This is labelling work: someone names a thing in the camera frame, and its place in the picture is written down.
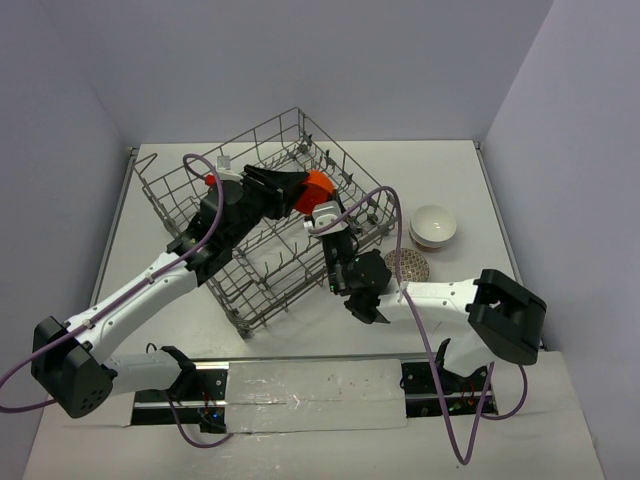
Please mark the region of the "orange bowl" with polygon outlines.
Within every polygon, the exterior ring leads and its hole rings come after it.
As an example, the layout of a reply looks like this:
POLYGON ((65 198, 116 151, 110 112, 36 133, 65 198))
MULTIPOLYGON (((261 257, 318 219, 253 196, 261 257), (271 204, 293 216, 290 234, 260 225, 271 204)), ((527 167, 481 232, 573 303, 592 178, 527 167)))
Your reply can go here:
POLYGON ((303 186, 305 190, 294 204, 294 209, 304 215, 311 215, 316 206, 328 202, 335 191, 329 177, 319 170, 310 170, 303 186))

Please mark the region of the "brown patterned bowl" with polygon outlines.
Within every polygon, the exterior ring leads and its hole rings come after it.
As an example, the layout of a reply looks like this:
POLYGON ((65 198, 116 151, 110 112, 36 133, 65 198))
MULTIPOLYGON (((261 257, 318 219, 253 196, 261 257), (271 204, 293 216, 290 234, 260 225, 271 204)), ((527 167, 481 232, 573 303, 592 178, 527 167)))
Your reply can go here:
POLYGON ((386 267, 396 277, 397 260, 400 262, 401 277, 408 282, 426 282, 430 276, 430 267, 426 258, 419 252, 409 248, 393 250, 384 256, 386 267))

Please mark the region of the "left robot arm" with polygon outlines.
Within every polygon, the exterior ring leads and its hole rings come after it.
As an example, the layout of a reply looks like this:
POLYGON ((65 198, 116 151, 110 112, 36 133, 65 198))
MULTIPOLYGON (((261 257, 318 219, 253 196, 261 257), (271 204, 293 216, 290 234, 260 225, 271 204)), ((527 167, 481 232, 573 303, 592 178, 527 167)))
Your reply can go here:
POLYGON ((117 357, 118 346, 174 300, 205 284, 232 259, 233 249, 263 219, 288 216, 307 189, 307 172, 245 167, 238 179, 215 178, 195 215, 154 263, 94 307, 34 330, 32 376, 72 418, 109 396, 139 390, 172 398, 194 389, 196 367, 172 346, 117 357))

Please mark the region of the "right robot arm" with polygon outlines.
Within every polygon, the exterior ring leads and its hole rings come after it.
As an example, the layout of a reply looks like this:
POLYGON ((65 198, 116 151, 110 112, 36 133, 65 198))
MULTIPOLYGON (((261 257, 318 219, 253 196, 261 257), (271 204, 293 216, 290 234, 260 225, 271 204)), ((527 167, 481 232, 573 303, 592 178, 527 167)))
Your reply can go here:
POLYGON ((459 389, 498 360, 537 363, 547 305, 501 271, 484 269, 477 279, 449 283, 398 283, 380 251, 359 253, 347 231, 322 234, 320 242, 330 291, 346 299, 346 310, 360 322, 390 324, 418 313, 424 333, 452 328, 435 360, 442 389, 459 389))

